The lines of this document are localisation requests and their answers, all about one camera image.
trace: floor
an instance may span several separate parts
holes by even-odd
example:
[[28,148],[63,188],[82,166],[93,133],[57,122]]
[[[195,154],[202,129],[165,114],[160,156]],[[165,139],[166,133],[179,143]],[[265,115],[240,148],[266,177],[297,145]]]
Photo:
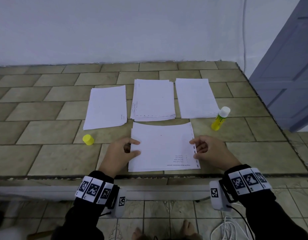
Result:
[[[264,174],[308,174],[286,137],[233,62],[151,62],[0,67],[0,177],[86,175],[103,160],[109,143],[130,136],[133,120],[119,127],[83,131],[91,88],[126,85],[130,114],[134,79],[208,78],[219,107],[231,108],[222,128],[210,129],[213,118],[181,119],[175,91],[176,119],[146,122],[177,125],[192,122],[195,135],[226,141],[240,159]],[[82,141],[91,134],[95,144]],[[287,137],[308,163],[308,132]],[[121,175],[217,174],[201,169]]]
[[[308,180],[298,184],[282,185],[273,189],[277,201],[286,213],[302,228],[308,231]],[[23,227],[28,234],[53,230],[64,222],[64,216],[72,206],[68,202],[0,202],[0,209],[5,211],[5,219],[1,229],[12,225]],[[245,216],[243,206],[233,205]],[[158,239],[178,236],[183,219],[189,219],[204,240],[209,239],[211,231],[220,224],[222,217],[229,215],[245,229],[243,220],[237,213],[215,211],[210,201],[196,203],[193,201],[127,201],[123,218],[99,219],[97,227],[103,231],[107,239],[130,240],[136,227],[144,233]],[[216,232],[214,239],[219,239]]]

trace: foot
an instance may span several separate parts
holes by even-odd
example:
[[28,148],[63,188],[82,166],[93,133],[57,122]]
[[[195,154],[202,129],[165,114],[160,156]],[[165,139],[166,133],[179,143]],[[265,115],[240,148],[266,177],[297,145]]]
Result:
[[188,220],[184,220],[180,233],[182,236],[191,236],[195,234],[195,227]]
[[142,236],[142,231],[137,227],[132,234],[132,240],[137,240]]

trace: yellow bottle cap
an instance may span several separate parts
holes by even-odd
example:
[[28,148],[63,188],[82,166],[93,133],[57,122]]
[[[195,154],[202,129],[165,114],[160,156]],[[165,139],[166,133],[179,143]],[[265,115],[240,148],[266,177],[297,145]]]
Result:
[[85,135],[83,136],[83,141],[86,145],[90,146],[94,143],[94,138],[91,135]]

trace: paper stack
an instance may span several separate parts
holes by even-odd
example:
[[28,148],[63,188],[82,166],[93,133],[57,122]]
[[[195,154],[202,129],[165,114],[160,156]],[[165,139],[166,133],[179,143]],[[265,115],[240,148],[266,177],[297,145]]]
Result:
[[173,83],[168,80],[134,81],[131,119],[161,121],[176,117]]
[[181,118],[213,118],[217,116],[220,109],[208,79],[177,78],[175,86]]
[[92,88],[83,130],[124,125],[126,87]]
[[140,145],[131,145],[131,151],[141,154],[128,164],[128,172],[200,169],[194,159],[196,146],[189,143],[194,138],[192,124],[156,126],[133,123],[132,138]]

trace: right hand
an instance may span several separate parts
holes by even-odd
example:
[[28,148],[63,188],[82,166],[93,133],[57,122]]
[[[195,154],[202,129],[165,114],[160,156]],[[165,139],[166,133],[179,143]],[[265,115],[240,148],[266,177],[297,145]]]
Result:
[[241,165],[240,161],[227,149],[225,143],[215,137],[199,136],[190,140],[189,143],[196,144],[195,159],[205,160],[224,171]]

